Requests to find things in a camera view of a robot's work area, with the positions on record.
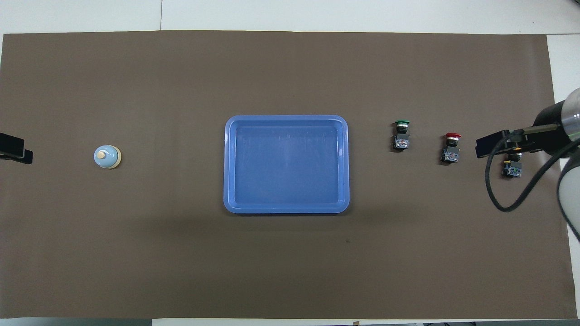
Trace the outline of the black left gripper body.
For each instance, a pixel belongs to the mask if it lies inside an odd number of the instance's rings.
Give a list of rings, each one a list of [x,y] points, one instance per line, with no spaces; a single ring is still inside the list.
[[[0,133],[0,159],[31,164],[33,152],[25,149],[23,139]]]

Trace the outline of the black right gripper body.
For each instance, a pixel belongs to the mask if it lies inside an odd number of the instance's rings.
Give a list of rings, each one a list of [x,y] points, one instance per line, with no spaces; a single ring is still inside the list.
[[[535,118],[533,127],[557,124],[555,130],[514,136],[507,142],[504,142],[496,154],[516,154],[516,153],[534,153],[545,151],[549,155],[555,154],[562,147],[568,144],[568,136],[561,125],[561,111],[564,101],[555,103],[542,110]],[[494,146],[505,136],[510,134],[511,130],[501,130],[484,138],[476,140],[476,156],[484,158],[491,154]]]

